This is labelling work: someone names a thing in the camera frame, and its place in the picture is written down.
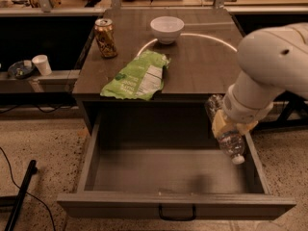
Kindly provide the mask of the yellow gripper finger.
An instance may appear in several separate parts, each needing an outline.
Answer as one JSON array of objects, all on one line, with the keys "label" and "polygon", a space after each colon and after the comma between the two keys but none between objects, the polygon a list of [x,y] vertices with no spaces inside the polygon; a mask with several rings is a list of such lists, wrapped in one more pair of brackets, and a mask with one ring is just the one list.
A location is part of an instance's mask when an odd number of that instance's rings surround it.
[{"label": "yellow gripper finger", "polygon": [[245,135],[245,134],[247,134],[249,131],[251,131],[257,124],[258,124],[257,121],[253,121],[253,122],[250,122],[250,123],[247,123],[247,124],[240,123],[240,124],[239,124],[239,132],[240,132],[242,135]]},{"label": "yellow gripper finger", "polygon": [[229,131],[237,131],[236,123],[231,120],[224,110],[219,109],[212,122],[212,132],[216,139]]}]

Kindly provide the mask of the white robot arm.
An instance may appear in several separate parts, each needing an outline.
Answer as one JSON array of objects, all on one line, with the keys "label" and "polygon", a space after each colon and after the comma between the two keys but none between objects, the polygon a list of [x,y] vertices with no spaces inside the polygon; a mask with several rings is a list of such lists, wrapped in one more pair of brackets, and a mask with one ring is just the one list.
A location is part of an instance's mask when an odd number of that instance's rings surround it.
[{"label": "white robot arm", "polygon": [[246,35],[237,50],[241,72],[214,115],[215,138],[244,135],[266,117],[284,91],[308,99],[308,23],[269,27]]}]

